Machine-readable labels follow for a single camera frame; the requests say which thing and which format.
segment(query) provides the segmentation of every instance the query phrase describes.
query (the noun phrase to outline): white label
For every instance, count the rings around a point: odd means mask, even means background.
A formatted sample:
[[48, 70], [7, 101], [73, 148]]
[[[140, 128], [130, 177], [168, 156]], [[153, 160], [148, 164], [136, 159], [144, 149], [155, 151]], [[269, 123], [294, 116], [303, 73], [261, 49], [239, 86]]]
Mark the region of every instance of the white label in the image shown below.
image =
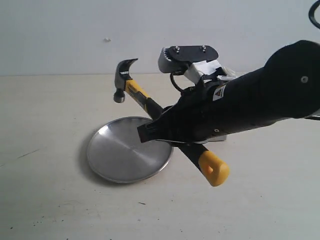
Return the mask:
[[225, 88], [226, 88], [226, 85], [217, 87], [216, 90], [214, 90], [212, 101], [217, 101], [219, 99], [222, 99], [224, 97]]

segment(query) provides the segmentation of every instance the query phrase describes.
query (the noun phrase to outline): yellow hammer handle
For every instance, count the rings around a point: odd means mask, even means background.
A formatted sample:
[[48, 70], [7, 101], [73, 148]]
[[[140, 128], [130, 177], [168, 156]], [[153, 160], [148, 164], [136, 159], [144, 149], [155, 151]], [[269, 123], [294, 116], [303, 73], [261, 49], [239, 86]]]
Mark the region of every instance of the yellow hammer handle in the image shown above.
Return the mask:
[[198, 163], [202, 174], [213, 187], [223, 184], [229, 176], [229, 166], [209, 150], [200, 155]]

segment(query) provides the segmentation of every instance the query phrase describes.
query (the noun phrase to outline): round metal plate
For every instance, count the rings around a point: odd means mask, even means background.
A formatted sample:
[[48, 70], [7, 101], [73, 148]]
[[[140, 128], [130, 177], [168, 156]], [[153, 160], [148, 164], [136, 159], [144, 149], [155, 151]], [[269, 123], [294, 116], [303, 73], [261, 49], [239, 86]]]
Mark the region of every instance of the round metal plate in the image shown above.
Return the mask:
[[135, 183], [160, 172], [173, 148], [166, 142], [141, 143], [137, 127], [151, 122], [145, 117], [125, 117], [109, 122], [91, 139], [87, 159], [91, 169], [115, 183]]

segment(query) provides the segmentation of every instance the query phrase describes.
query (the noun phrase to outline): white sticker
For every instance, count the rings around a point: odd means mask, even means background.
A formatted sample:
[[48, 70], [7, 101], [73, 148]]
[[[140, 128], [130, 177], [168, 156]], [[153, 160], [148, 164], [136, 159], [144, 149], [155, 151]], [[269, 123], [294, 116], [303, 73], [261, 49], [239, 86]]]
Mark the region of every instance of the white sticker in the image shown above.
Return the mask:
[[224, 97], [225, 88], [226, 88], [225, 84], [217, 87], [216, 90], [214, 90], [212, 101], [217, 101], [219, 99], [222, 99]]

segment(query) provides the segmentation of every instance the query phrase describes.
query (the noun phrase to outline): hammer head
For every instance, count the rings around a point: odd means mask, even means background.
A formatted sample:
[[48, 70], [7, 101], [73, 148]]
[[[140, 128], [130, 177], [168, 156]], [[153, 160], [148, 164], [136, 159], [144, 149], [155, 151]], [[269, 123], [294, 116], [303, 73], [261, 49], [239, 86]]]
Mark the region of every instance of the hammer head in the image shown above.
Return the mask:
[[126, 81], [132, 80], [129, 69], [131, 65], [137, 60], [138, 58], [123, 60], [119, 62], [116, 67], [114, 77], [116, 92], [113, 95], [113, 100], [116, 103], [123, 103], [125, 101]]

